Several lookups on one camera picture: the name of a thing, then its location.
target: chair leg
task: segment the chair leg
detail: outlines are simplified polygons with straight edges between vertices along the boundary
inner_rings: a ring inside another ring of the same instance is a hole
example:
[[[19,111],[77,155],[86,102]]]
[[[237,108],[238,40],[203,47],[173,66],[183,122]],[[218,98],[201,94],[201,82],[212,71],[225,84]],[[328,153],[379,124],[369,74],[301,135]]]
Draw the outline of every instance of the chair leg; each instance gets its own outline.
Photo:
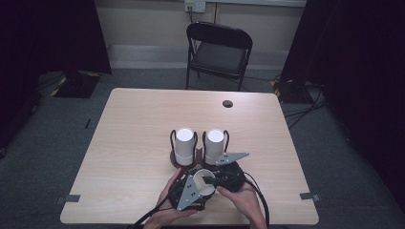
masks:
[[[241,79],[239,79],[238,92],[241,91],[242,83],[244,82],[244,77],[245,77],[245,73],[242,74]]]
[[[188,82],[190,81],[190,67],[187,65],[187,77],[185,78],[185,89],[188,90]]]

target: wooden table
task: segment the wooden table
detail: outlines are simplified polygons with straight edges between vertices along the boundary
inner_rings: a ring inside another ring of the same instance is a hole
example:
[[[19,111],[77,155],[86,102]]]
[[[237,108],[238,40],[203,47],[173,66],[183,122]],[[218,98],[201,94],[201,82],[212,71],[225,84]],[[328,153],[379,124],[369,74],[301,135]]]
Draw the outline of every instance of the wooden table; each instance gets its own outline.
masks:
[[[233,102],[232,108],[223,106]],[[181,127],[228,130],[228,152],[249,152],[238,161],[262,190],[271,224],[316,224],[300,161],[274,94],[114,89],[75,179],[60,219],[68,224],[134,223],[157,203],[176,168],[169,136]],[[233,203],[214,194],[204,211],[174,224],[248,224]]]

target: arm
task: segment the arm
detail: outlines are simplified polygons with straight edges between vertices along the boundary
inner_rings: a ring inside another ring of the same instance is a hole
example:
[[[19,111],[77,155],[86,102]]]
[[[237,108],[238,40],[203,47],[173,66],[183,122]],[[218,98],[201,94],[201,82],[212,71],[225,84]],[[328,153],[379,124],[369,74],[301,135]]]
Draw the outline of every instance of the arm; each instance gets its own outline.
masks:
[[[166,186],[164,187],[163,191],[161,191],[158,203],[161,203],[164,198],[169,193],[169,188],[172,184],[176,181],[177,176],[180,174],[181,169],[178,169],[176,173],[167,181]],[[158,211],[151,218],[146,220],[143,229],[159,229],[162,226],[168,225],[172,223],[174,220],[179,218],[189,217],[193,214],[196,214],[197,210],[186,210],[186,211],[178,211],[173,208],[172,204],[169,200],[165,201],[161,206],[161,211]]]
[[[223,187],[218,187],[217,191],[229,198],[238,211],[249,219],[250,229],[267,229],[256,191],[249,184],[245,183],[241,190],[236,193],[231,193]]]

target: wall outlet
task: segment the wall outlet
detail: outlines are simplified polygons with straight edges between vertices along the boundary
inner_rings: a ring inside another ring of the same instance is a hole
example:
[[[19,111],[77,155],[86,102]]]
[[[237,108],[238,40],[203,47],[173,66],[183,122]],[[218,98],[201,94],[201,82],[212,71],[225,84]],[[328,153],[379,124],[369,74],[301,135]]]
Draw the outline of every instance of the wall outlet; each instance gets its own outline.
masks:
[[[189,12],[190,9],[193,12],[205,12],[205,1],[184,1],[184,11]]]

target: white cup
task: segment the white cup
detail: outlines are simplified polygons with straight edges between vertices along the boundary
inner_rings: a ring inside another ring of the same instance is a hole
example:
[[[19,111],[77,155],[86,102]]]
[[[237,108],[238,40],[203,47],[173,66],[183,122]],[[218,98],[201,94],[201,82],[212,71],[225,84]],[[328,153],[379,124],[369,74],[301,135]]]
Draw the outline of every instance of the white cup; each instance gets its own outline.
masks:
[[[213,129],[205,135],[205,163],[216,165],[215,161],[224,153],[224,132]]]
[[[193,176],[194,182],[196,182],[197,189],[200,192],[200,195],[202,196],[208,196],[214,193],[215,187],[212,184],[206,184],[205,181],[203,180],[203,177],[213,177],[215,178],[215,175],[206,169],[200,169],[197,171],[197,173]]]
[[[183,166],[187,166],[187,165],[190,165],[190,164],[193,163],[193,156],[183,157],[183,156],[178,156],[178,155],[175,153],[175,158],[176,158],[176,161],[177,161],[180,165],[183,165]]]
[[[175,157],[180,165],[193,163],[196,139],[189,128],[182,128],[176,132]]]

